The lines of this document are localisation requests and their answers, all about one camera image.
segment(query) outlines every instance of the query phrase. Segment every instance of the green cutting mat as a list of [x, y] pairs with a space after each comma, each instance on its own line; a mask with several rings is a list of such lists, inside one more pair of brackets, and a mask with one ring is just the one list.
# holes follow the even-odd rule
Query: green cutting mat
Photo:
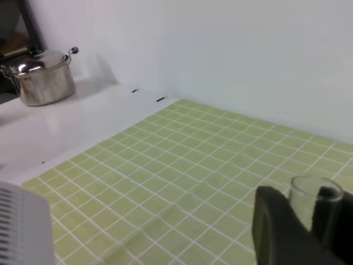
[[255, 263], [255, 189], [299, 174], [353, 191], [353, 146], [180, 100], [23, 186], [57, 264]]

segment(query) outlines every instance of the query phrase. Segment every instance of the vent slot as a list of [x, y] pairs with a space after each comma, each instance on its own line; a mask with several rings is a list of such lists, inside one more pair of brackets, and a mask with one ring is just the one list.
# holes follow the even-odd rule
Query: vent slot
[[10, 219], [11, 217], [6, 214], [0, 214], [0, 218]]
[[10, 213], [11, 213], [10, 210], [2, 209], [2, 208], [0, 208], [0, 212], [2, 212], [2, 213], [7, 213], [7, 214], [10, 214]]
[[9, 199], [12, 198], [12, 196], [10, 194], [6, 194], [6, 193], [0, 193], [0, 196], [5, 197], [5, 198], [9, 198]]
[[12, 192], [9, 191], [8, 189], [4, 189], [4, 188], [0, 188], [0, 192], [5, 192], [5, 193], [8, 193], [8, 194], [11, 194]]
[[0, 198], [0, 202], [11, 203], [9, 199]]

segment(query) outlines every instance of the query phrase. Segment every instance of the white shelf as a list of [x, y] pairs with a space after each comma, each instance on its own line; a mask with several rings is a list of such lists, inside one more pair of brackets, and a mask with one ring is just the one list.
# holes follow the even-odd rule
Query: white shelf
[[87, 79], [76, 85], [75, 95], [56, 104], [0, 105], [0, 180], [36, 177], [176, 101], [157, 103], [164, 95]]

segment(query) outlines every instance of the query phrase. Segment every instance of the glass cup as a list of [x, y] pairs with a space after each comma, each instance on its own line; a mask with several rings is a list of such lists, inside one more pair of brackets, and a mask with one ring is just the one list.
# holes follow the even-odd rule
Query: glass cup
[[330, 247], [339, 215], [343, 190], [335, 182], [313, 176], [291, 181], [289, 202], [301, 223], [324, 246]]

